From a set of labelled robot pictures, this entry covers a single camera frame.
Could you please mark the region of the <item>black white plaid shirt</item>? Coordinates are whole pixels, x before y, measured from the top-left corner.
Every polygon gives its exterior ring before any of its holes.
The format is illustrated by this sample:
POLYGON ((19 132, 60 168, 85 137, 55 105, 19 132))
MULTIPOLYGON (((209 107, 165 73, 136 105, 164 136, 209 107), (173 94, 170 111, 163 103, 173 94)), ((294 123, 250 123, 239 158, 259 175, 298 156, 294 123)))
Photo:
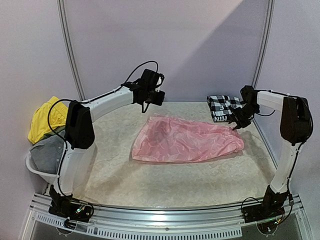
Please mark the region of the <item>black white plaid shirt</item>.
POLYGON ((228 122, 232 115, 231 108, 242 108, 245 104, 240 98, 228 95, 207 96, 206 100, 214 123, 228 122))

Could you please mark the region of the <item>pink printed garment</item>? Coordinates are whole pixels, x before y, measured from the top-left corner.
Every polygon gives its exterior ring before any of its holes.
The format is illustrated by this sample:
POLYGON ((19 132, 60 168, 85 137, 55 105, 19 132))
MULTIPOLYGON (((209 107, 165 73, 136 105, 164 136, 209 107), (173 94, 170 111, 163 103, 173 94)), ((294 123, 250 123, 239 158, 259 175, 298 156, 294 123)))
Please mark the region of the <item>pink printed garment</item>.
POLYGON ((136 137, 131 157, 156 164, 200 163, 244 147, 239 133, 229 126, 154 115, 136 137))

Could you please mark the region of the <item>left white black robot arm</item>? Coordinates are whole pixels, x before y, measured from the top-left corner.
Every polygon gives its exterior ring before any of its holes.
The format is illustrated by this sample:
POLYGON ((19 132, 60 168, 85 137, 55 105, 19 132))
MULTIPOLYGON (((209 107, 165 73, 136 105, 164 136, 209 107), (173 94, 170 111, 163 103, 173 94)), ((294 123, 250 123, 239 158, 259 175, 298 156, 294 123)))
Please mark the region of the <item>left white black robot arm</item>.
POLYGON ((70 217, 75 211, 74 205, 63 197, 71 197, 74 189, 83 184, 94 156, 94 122, 131 104, 141 105, 142 113, 150 104, 161 106, 165 98, 165 92, 160 90, 164 79, 157 70, 145 69, 137 80, 126 79, 110 92, 84 101, 69 100, 62 136, 64 149, 49 190, 52 198, 59 198, 54 207, 63 217, 70 217))

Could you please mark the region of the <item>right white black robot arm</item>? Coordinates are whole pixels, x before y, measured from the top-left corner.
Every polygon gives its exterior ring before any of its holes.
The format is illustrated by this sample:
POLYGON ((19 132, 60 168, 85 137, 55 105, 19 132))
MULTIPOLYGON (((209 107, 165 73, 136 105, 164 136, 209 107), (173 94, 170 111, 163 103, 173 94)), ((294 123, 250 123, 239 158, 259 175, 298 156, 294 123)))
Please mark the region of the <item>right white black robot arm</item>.
POLYGON ((281 113, 279 132, 283 139, 281 159, 268 188, 275 195, 288 192, 293 169, 302 146, 313 133, 313 118, 308 101, 304 97, 257 90, 246 85, 240 90, 244 106, 232 108, 229 123, 235 123, 234 130, 244 129, 251 124, 260 107, 267 107, 281 113))

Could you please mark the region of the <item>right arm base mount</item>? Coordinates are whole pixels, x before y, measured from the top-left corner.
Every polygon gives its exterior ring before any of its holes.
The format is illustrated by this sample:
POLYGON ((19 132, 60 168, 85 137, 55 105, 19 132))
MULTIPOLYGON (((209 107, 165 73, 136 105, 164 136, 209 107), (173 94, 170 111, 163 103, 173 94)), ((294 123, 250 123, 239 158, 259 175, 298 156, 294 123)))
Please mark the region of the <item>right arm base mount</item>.
POLYGON ((278 216, 281 217, 281 222, 286 216, 284 203, 287 199, 289 199, 289 205, 292 207, 294 200, 289 190, 283 193, 275 193, 270 186, 267 187, 262 201, 254 197, 247 197, 240 207, 245 223, 269 220, 278 216), (245 201, 249 199, 257 201, 257 204, 244 206, 245 201))

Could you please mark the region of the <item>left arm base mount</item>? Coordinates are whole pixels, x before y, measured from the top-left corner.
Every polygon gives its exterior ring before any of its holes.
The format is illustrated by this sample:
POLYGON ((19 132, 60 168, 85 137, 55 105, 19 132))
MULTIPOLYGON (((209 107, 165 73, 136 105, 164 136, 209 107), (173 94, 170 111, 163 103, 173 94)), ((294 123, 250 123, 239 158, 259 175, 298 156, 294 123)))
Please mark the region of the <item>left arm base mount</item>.
POLYGON ((73 198, 73 195, 61 195, 56 192, 53 185, 50 186, 49 196, 51 204, 48 213, 71 221, 88 223, 94 215, 94 206, 91 203, 73 198))

